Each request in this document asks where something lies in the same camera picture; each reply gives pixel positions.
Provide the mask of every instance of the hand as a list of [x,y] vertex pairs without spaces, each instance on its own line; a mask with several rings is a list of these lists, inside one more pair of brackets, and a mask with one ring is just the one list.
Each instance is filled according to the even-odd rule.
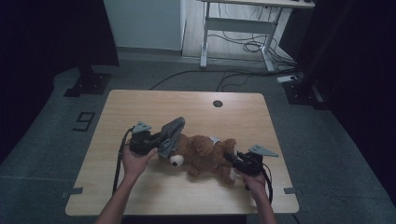
[[152,149],[148,155],[140,156],[134,154],[129,149],[129,141],[122,151],[122,165],[124,168],[124,179],[125,178],[138,178],[146,169],[151,159],[157,154],[157,148]]
[[265,191],[265,178],[263,174],[258,174],[256,176],[246,175],[237,169],[234,169],[238,175],[244,178],[244,183],[248,186],[251,197],[257,202],[260,198],[265,196],[267,192]]

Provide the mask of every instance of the brown teddy bear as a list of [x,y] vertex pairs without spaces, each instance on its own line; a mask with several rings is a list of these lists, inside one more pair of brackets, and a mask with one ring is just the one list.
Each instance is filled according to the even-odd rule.
[[224,153],[234,154],[234,139],[220,141],[215,137],[195,135],[187,137],[181,133],[177,150],[169,155],[169,161],[174,166],[187,164],[189,175],[196,177],[201,172],[218,174],[222,181],[234,183],[233,165],[224,159]]

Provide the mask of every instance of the table leg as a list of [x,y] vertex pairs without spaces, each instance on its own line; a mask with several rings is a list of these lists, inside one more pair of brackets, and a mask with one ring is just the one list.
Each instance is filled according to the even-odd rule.
[[204,25],[204,42],[202,43],[201,48],[201,68],[206,68],[206,60],[207,60],[207,20],[209,20],[209,9],[210,3],[207,3],[206,6],[206,15],[205,15],[205,25]]
[[274,66],[272,64],[272,57],[269,53],[269,48],[271,47],[271,42],[274,38],[274,34],[276,31],[277,24],[279,22],[280,14],[282,13],[282,7],[279,7],[277,10],[276,18],[273,21],[273,25],[271,27],[271,32],[268,38],[265,41],[264,48],[262,48],[262,57],[264,58],[265,65],[267,66],[268,72],[275,72]]

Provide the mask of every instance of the white wall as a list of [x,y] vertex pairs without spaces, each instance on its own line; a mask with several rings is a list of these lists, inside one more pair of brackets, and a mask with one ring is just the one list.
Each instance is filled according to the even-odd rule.
[[117,47],[181,50],[185,0],[105,0]]

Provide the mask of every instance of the standing desk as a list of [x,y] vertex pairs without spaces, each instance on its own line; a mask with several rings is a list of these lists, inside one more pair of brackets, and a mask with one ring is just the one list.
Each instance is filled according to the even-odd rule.
[[[207,32],[209,30],[214,31],[229,31],[239,33],[252,33],[268,35],[262,48],[261,53],[264,58],[265,65],[268,72],[275,72],[274,66],[271,61],[271,55],[269,54],[269,48],[271,46],[272,39],[276,31],[276,27],[279,21],[280,14],[284,7],[289,8],[313,8],[315,4],[311,1],[306,3],[303,0],[298,2],[292,0],[200,0],[207,3],[205,13],[205,27],[204,27],[204,42],[201,49],[201,68],[206,68],[207,60]],[[276,17],[273,21],[248,21],[248,20],[237,20],[237,19],[225,19],[225,18],[211,18],[209,17],[210,3],[225,3],[225,4],[239,4],[239,5],[254,5],[254,6],[268,6],[278,7]]]
[[[221,101],[222,107],[214,102]],[[88,148],[75,189],[65,208],[69,216],[98,216],[111,197],[117,154],[125,132],[139,120],[156,133],[178,117],[186,120],[183,133],[204,134],[220,140],[234,138],[235,149],[247,152],[259,144],[279,155],[265,157],[272,172],[276,213],[296,213],[296,196],[276,139],[264,98],[258,93],[198,91],[112,91]],[[120,181],[123,170],[120,169]],[[211,173],[189,177],[184,166],[174,167],[153,157],[129,197],[125,215],[246,215],[256,213],[240,176],[233,186],[223,184]]]

